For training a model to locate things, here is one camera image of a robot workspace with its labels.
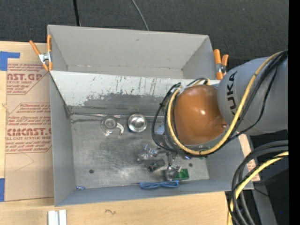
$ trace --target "metal bracket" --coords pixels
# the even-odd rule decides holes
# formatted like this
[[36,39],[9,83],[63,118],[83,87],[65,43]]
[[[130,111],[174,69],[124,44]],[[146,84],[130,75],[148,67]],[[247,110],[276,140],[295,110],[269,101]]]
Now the metal bracket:
[[48,211],[48,225],[67,225],[67,211]]

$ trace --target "small metal part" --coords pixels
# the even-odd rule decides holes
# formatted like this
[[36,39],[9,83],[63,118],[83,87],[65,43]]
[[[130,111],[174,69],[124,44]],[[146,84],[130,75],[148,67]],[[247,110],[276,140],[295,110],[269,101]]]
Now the small metal part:
[[177,177],[180,171],[181,171],[181,166],[179,165],[173,164],[171,166],[168,166],[167,169],[165,170],[165,179],[167,181],[172,181]]
[[143,163],[144,160],[149,160],[155,155],[155,150],[153,150],[149,144],[146,144],[146,146],[138,151],[137,153],[137,162]]
[[165,165],[165,161],[163,159],[153,161],[147,168],[149,172],[154,172],[155,170],[163,167]]
[[120,134],[124,133],[124,127],[119,124],[114,117],[110,116],[106,116],[102,119],[101,128],[106,136],[113,133],[116,128],[120,129]]
[[77,189],[77,190],[84,190],[84,189],[85,189],[85,186],[77,186],[76,189]]
[[147,120],[142,114],[132,114],[127,121],[128,128],[134,133],[140,133],[146,130]]

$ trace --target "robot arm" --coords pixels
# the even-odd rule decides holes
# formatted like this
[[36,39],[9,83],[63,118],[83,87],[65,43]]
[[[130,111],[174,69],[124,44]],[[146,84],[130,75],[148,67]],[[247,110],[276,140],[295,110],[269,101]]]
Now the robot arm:
[[[231,69],[218,86],[181,84],[166,95],[166,144],[191,157],[211,154],[238,135],[288,129],[288,51]],[[212,147],[201,146],[221,137]]]

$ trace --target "yellow cable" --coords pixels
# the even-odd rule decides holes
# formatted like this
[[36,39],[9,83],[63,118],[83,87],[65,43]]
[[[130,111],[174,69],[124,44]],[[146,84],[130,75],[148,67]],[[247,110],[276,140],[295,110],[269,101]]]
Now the yellow cable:
[[176,142],[176,144],[177,144],[181,149],[183,149],[184,151],[189,152],[189,153],[191,153],[191,154],[193,154],[193,155],[204,155],[204,156],[205,156],[205,155],[211,154],[211,153],[215,152],[216,150],[218,150],[218,149],[224,144],[224,142],[227,140],[227,138],[229,137],[229,135],[231,134],[231,132],[232,132],[233,129],[235,128],[235,125],[236,125],[236,123],[237,123],[237,121],[238,121],[238,119],[239,119],[239,116],[240,116],[240,113],[241,113],[241,111],[242,111],[242,108],[243,108],[243,106],[244,106],[244,104],[245,104],[245,102],[246,102],[246,99],[247,99],[247,97],[248,97],[248,95],[249,95],[249,93],[250,93],[250,89],[251,89],[251,87],[252,87],[252,85],[253,85],[253,83],[254,83],[254,81],[255,81],[257,75],[258,75],[258,74],[261,72],[261,70],[262,70],[262,69],[263,69],[263,68],[264,68],[264,67],[265,67],[265,66],[266,66],[266,65],[267,65],[267,64],[268,64],[275,56],[277,56],[279,53],[281,53],[281,52],[278,52],[278,53],[276,53],[276,54],[270,56],[270,57],[269,57],[265,62],[263,62],[263,63],[259,66],[259,68],[255,71],[254,75],[253,75],[252,78],[250,79],[250,82],[248,83],[248,86],[247,86],[246,89],[245,89],[245,93],[244,93],[244,95],[243,95],[243,97],[242,97],[242,99],[241,99],[241,101],[240,101],[240,105],[239,105],[239,107],[238,107],[238,109],[237,109],[237,112],[236,112],[236,114],[235,114],[235,116],[234,116],[234,118],[233,118],[233,120],[232,120],[232,122],[231,122],[231,125],[229,126],[227,132],[224,134],[224,136],[222,137],[222,139],[221,139],[214,147],[212,147],[212,148],[210,148],[210,149],[207,149],[207,150],[204,150],[204,151],[195,151],[195,150],[191,150],[191,149],[187,148],[186,146],[184,146],[184,145],[178,140],[177,136],[175,135],[175,133],[174,133],[174,131],[173,131],[173,128],[172,128],[172,124],[171,124],[171,116],[170,116],[170,114],[171,114],[171,107],[172,107],[173,101],[174,101],[174,99],[175,99],[176,95],[178,94],[179,89],[180,89],[181,87],[177,88],[177,90],[173,93],[173,95],[172,95],[172,97],[171,97],[171,100],[170,100],[169,105],[168,105],[168,110],[167,110],[167,123],[168,123],[169,131],[170,131],[170,135],[171,135],[172,139]]
[[216,144],[214,147],[212,147],[211,149],[205,150],[205,151],[201,151],[201,155],[208,155],[210,153],[213,153],[214,151],[218,150],[223,143],[227,140],[227,138],[229,137],[230,133],[232,132],[232,130],[235,128],[235,124],[237,123],[240,113],[242,111],[242,108],[246,102],[246,99],[248,97],[248,94],[250,92],[250,89],[257,77],[257,75],[261,72],[261,70],[275,57],[279,54],[280,52],[270,56],[265,62],[263,62],[259,68],[256,70],[256,72],[254,73],[254,75],[252,76],[250,82],[248,83],[248,86],[246,87],[245,93],[240,101],[240,105],[238,107],[238,110],[236,111],[236,114],[231,122],[231,125],[229,126],[227,132],[225,133],[225,135],[222,137],[222,139],[218,142],[218,144]]
[[[236,189],[235,191],[235,197],[238,198],[241,191],[243,190],[243,188],[251,181],[251,179],[256,176],[259,172],[261,172],[264,168],[266,168],[267,166],[279,161],[282,159],[282,157],[279,157],[279,156],[287,156],[289,155],[289,152],[282,152],[276,156],[274,156],[273,158],[271,158],[270,160],[264,162],[262,165],[260,165],[258,167],[258,169],[252,173],[244,182],[242,182]],[[230,210],[233,211],[233,200],[231,199],[230,201]],[[233,225],[232,223],[232,216],[230,214],[230,212],[228,211],[228,214],[227,214],[227,224],[228,225]]]
[[171,123],[171,107],[172,107],[172,104],[173,104],[173,101],[177,95],[177,93],[179,93],[181,89],[181,86],[178,87],[175,92],[172,94],[171,96],[171,99],[169,101],[169,105],[168,105],[168,109],[167,109],[167,124],[168,124],[168,127],[169,127],[169,131],[170,131],[170,135],[172,137],[172,139],[176,142],[176,144],[184,151],[188,152],[188,153],[191,153],[193,155],[199,155],[200,154],[200,151],[195,151],[195,150],[191,150],[189,148],[187,148],[186,146],[184,146],[177,138],[177,136],[175,135],[174,131],[173,131],[173,127],[172,127],[172,123]]

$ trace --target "blue tape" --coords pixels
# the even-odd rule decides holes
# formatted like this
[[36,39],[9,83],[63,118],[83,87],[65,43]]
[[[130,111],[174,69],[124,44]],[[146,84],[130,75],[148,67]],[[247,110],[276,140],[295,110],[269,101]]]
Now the blue tape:
[[0,178],[0,202],[4,202],[4,178]]
[[0,52],[0,71],[8,70],[8,59],[20,58],[19,52]]

